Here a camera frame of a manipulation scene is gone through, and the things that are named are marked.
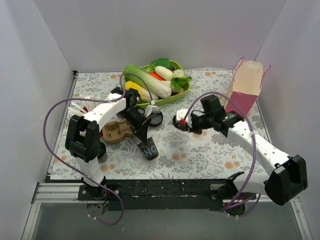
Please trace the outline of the dark paper coffee cup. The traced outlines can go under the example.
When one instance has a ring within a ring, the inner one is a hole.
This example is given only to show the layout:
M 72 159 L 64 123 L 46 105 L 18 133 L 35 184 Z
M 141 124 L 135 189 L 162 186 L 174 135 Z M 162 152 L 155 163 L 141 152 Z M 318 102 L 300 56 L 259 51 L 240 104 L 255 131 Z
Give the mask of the dark paper coffee cup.
M 159 156 L 159 152 L 152 137 L 149 137 L 146 142 L 141 142 L 137 146 L 147 160 L 153 160 Z

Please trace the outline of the black coffee cup lid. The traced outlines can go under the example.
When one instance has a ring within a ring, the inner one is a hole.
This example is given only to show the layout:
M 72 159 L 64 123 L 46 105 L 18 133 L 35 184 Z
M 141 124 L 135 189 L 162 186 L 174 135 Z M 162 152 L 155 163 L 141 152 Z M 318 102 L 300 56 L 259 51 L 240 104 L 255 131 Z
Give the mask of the black coffee cup lid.
M 186 121 L 184 119 L 178 120 L 176 115 L 172 119 L 172 124 L 176 129 L 183 132 L 188 132 L 190 129 Z

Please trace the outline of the brown cardboard cup carrier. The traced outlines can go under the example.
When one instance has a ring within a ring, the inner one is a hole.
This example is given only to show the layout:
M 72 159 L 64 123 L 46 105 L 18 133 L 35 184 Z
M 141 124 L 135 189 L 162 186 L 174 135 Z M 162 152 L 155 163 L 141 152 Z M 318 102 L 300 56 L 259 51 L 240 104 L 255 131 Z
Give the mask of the brown cardboard cup carrier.
M 134 136 L 131 124 L 126 119 L 109 122 L 102 128 L 102 137 L 108 144 L 116 144 Z

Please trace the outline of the pink paper gift bag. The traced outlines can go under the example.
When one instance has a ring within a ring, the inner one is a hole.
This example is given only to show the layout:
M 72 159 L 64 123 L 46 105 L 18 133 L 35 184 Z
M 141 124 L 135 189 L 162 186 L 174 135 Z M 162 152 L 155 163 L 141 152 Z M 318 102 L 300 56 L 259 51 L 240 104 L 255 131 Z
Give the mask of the pink paper gift bag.
M 231 70 L 232 79 L 226 92 L 228 99 L 224 102 L 225 111 L 247 116 L 261 93 L 263 79 L 270 69 L 269 66 L 264 70 L 261 62 L 242 57 Z

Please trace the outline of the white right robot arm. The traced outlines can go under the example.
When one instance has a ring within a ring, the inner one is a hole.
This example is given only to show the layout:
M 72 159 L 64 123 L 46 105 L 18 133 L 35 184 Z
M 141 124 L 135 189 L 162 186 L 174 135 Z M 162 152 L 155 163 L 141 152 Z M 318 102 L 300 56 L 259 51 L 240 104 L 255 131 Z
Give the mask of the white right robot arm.
M 247 174 L 241 171 L 231 175 L 215 191 L 218 196 L 231 198 L 224 210 L 238 206 L 235 201 L 243 193 L 265 195 L 283 206 L 308 187 L 307 165 L 303 157 L 291 156 L 273 146 L 254 132 L 248 118 L 235 111 L 226 112 L 213 92 L 201 95 L 198 100 L 203 107 L 202 114 L 192 113 L 191 108 L 177 110 L 172 120 L 175 127 L 196 134 L 214 129 L 252 156 Z

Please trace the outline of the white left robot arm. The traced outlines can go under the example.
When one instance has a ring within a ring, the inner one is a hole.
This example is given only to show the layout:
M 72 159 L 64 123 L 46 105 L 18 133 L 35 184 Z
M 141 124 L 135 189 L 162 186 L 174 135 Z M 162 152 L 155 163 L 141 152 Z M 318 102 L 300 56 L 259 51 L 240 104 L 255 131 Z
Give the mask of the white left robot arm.
M 102 128 L 117 114 L 121 114 L 131 125 L 132 133 L 142 146 L 148 146 L 150 119 L 139 112 L 136 104 L 140 100 L 137 90 L 129 89 L 124 96 L 116 87 L 108 95 L 107 102 L 101 103 L 82 116 L 73 115 L 68 124 L 65 148 L 75 157 L 83 172 L 85 191 L 95 200 L 106 196 L 103 183 L 105 176 L 100 169 L 99 159 L 106 153 L 106 145 L 101 142 Z

